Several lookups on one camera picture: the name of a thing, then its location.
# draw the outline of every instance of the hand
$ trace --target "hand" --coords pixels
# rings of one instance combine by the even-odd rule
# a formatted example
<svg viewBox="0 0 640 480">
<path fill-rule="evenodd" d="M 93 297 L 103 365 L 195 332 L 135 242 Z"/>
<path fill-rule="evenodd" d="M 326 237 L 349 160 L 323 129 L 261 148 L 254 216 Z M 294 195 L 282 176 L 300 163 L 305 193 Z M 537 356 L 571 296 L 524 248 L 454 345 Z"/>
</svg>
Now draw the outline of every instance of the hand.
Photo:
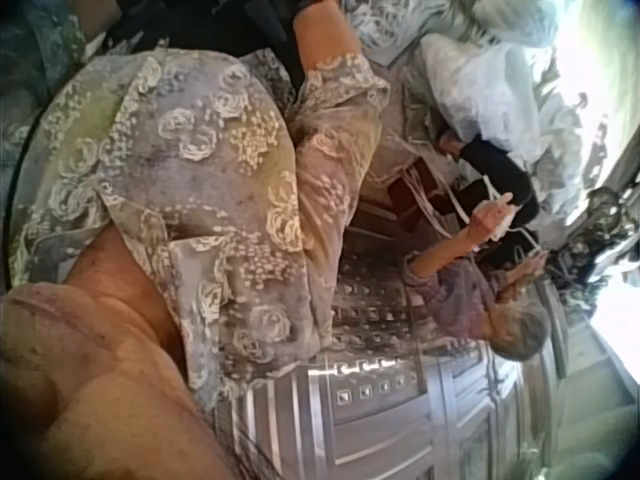
<svg viewBox="0 0 640 480">
<path fill-rule="evenodd" d="M 515 207 L 509 205 L 512 198 L 513 194 L 505 193 L 498 200 L 476 209 L 465 231 L 467 240 L 472 245 L 480 245 L 489 240 L 502 221 L 515 211 Z"/>
<path fill-rule="evenodd" d="M 549 252 L 539 252 L 533 257 L 524 260 L 516 267 L 519 277 L 537 277 L 544 273 L 544 266 L 547 263 Z"/>
</svg>

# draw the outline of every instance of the gray hair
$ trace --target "gray hair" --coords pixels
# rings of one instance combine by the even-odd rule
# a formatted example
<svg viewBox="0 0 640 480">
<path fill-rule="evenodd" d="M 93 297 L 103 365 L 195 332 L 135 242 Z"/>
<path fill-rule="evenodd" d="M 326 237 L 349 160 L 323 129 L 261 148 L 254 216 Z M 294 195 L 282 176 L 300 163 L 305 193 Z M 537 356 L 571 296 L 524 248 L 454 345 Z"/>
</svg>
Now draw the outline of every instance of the gray hair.
<svg viewBox="0 0 640 480">
<path fill-rule="evenodd" d="M 542 350 L 549 338 L 550 322 L 540 302 L 523 298 L 499 305 L 494 312 L 505 317 L 511 333 L 508 339 L 489 339 L 489 345 L 497 355 L 507 360 L 526 362 Z"/>
</svg>

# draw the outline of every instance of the knee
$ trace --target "knee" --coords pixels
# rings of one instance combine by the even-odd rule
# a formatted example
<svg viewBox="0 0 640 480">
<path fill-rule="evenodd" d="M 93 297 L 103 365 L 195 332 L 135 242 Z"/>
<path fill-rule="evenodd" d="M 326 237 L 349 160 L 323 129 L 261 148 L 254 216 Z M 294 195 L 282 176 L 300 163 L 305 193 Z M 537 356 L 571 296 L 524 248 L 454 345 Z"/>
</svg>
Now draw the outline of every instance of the knee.
<svg viewBox="0 0 640 480">
<path fill-rule="evenodd" d="M 534 193 L 531 198 L 529 198 L 529 201 L 522 205 L 522 208 L 516 213 L 516 216 L 513 217 L 513 221 L 511 222 L 512 228 L 524 227 L 532 222 L 539 213 L 540 204 Z"/>
</svg>

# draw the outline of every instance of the skin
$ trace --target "skin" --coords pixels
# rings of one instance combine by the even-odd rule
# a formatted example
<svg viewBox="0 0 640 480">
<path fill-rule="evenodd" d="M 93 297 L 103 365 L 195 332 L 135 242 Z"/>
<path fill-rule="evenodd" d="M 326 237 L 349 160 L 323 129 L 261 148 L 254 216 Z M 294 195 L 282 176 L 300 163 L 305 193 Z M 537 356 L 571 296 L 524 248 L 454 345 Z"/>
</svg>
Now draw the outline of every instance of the skin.
<svg viewBox="0 0 640 480">
<path fill-rule="evenodd" d="M 122 16 L 116 0 L 69 0 L 88 41 L 96 38 Z"/>
<path fill-rule="evenodd" d="M 360 52 L 333 0 L 304 10 L 294 30 L 307 70 Z M 12 290 L 2 317 L 0 400 L 48 476 L 232 478 L 185 385 L 179 331 L 113 225 L 64 285 Z"/>
</svg>

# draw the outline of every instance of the leg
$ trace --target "leg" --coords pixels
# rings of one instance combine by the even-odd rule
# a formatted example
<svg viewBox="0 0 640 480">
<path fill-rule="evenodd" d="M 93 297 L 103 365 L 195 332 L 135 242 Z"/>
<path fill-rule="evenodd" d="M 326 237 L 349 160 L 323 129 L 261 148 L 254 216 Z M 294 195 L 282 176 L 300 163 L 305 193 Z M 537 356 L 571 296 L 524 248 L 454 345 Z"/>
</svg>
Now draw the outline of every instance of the leg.
<svg viewBox="0 0 640 480">
<path fill-rule="evenodd" d="M 488 176 L 498 192 L 513 193 L 514 205 L 524 205 L 535 197 L 527 173 L 507 156 L 507 152 L 485 142 L 480 136 L 464 145 L 449 131 L 440 139 L 440 148 L 455 158 L 463 158 L 482 175 Z"/>
</svg>

